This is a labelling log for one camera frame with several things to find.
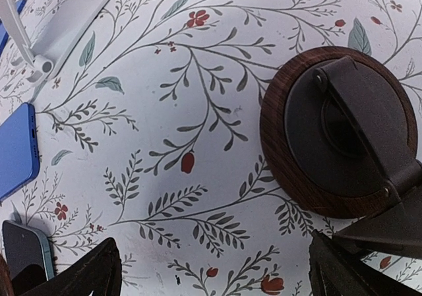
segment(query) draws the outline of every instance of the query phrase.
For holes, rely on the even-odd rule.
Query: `red flower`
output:
[[[189,174],[192,171],[193,165],[195,164],[195,157],[192,152],[186,153],[182,157],[182,172]]]
[[[397,11],[398,11],[399,13],[401,13],[401,12],[402,12],[402,8],[403,8],[403,6],[402,6],[401,4],[396,4],[396,2],[395,2],[395,1],[391,1],[391,8],[393,8],[393,9],[397,9]]]
[[[210,15],[208,15],[207,13],[206,13],[206,11],[204,11],[204,10],[201,10],[201,11],[199,11],[199,12],[191,12],[190,14],[189,14],[189,17],[191,18],[191,19],[189,19],[188,20],[188,22],[186,23],[186,25],[189,27],[189,28],[192,28],[194,25],[197,25],[197,26],[204,26],[204,23],[205,23],[205,20],[207,20],[208,18],[210,18]]]
[[[391,261],[391,256],[386,256],[385,258],[383,258],[380,262],[380,269],[383,270],[385,269],[387,266],[390,265],[390,261]]]
[[[270,275],[264,277],[261,282],[261,291],[267,295],[279,295],[280,291],[284,289],[284,281],[282,278],[273,278],[270,280]]]
[[[66,220],[67,206],[61,205],[59,202],[56,204],[56,209],[54,209],[54,214],[56,214],[58,220]]]
[[[335,23],[334,23],[334,25],[336,26],[336,27],[342,27],[342,26],[344,26],[346,24],[346,22],[343,20],[343,19],[339,19],[339,20],[337,20]]]
[[[218,274],[218,269],[217,268],[209,268],[206,271],[206,275],[209,278],[215,278],[217,276],[217,274]]]
[[[371,20],[372,20],[375,24],[381,24],[381,21],[380,21],[377,17],[372,16],[372,17],[371,17]]]

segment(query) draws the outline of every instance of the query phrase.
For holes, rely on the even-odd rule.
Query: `floral pattern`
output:
[[[35,40],[65,0],[28,0]],[[422,117],[421,0],[110,0],[62,71],[36,88],[0,57],[0,121],[37,111],[42,169],[1,217],[48,234],[58,272],[117,240],[122,295],[310,295],[311,231],[262,157],[260,104],[276,71],[322,45],[373,56]],[[422,290],[421,261],[364,262]]]

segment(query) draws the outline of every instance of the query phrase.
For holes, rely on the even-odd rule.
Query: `black smartphone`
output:
[[[3,242],[16,296],[54,277],[48,238],[40,230],[5,220]]]

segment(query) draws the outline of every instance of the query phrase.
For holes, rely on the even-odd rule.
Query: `table surface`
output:
[[[32,40],[62,2],[28,0]],[[9,42],[0,121],[35,105],[42,167],[0,217],[45,231],[57,271],[114,237],[122,295],[308,296],[311,231],[351,221],[304,212],[277,185],[260,100],[297,53],[348,46],[400,79],[420,123],[421,14],[421,0],[110,0],[36,88]],[[366,261],[422,289],[420,261]]]

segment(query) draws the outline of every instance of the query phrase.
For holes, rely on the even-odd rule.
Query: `floral tablecloth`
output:
[[[28,0],[32,40],[62,2]],[[311,231],[351,221],[302,211],[274,181],[261,99],[297,53],[348,46],[400,79],[420,123],[421,15],[421,0],[110,0],[35,88],[9,42],[0,120],[35,105],[42,168],[1,219],[45,231],[58,272],[114,237],[122,295],[308,296]],[[366,261],[422,289],[420,261]]]

